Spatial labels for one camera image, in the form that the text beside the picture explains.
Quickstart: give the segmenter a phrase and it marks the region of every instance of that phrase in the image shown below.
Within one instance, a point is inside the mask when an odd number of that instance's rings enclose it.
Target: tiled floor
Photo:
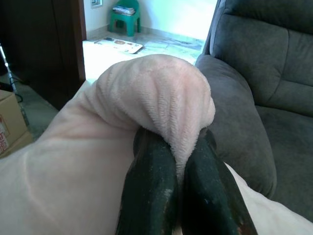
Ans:
[[[125,54],[115,49],[99,47],[94,42],[100,38],[113,37],[144,45],[137,54]],[[202,43],[180,42],[155,35],[135,34],[127,37],[118,33],[106,33],[100,38],[83,43],[86,79],[89,83],[94,82],[111,65],[133,58],[150,54],[168,54],[182,58],[193,64],[201,53]],[[0,81],[8,82],[7,76],[1,76]],[[48,127],[58,111],[34,92],[29,86],[16,83],[18,94],[23,96],[22,106],[25,109],[29,129],[36,140]]]

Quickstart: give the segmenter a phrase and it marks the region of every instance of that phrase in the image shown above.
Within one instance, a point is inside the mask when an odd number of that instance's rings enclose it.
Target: brown door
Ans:
[[[0,43],[12,72],[58,109],[85,81],[83,9],[83,0],[0,0]]]

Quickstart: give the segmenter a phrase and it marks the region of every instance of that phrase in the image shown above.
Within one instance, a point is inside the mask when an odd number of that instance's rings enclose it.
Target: white wall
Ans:
[[[91,8],[91,0],[84,0],[86,31],[92,31],[109,24],[109,13],[116,0],[102,0],[102,7]]]
[[[139,0],[142,26],[205,40],[217,0]]]
[[[165,32],[205,40],[217,0],[138,0],[141,25]],[[103,7],[91,9],[91,0],[84,0],[86,30],[109,23],[109,13],[117,0],[103,0]]]

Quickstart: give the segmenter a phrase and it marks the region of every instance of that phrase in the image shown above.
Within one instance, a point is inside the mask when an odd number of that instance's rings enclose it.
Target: dark green object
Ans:
[[[127,8],[133,8],[135,10],[135,13],[131,16],[121,15],[115,13],[113,10],[111,10],[111,20],[110,20],[110,26],[109,31],[113,32],[114,23],[117,21],[117,27],[122,27],[123,23],[126,23],[127,27],[127,36],[134,36],[134,24],[137,22],[137,30],[138,33],[141,32],[141,22],[140,22],[140,7],[137,0],[120,0],[117,2],[115,6],[123,6]]]
[[[126,179],[117,235],[171,235],[177,222],[176,162],[162,137],[141,128]]]
[[[184,235],[257,235],[235,179],[214,151],[214,137],[202,130],[184,179]]]

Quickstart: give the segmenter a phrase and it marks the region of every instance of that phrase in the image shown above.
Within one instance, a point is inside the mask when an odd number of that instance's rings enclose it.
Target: sofa backrest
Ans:
[[[219,0],[204,53],[240,72],[257,105],[313,117],[313,0]]]

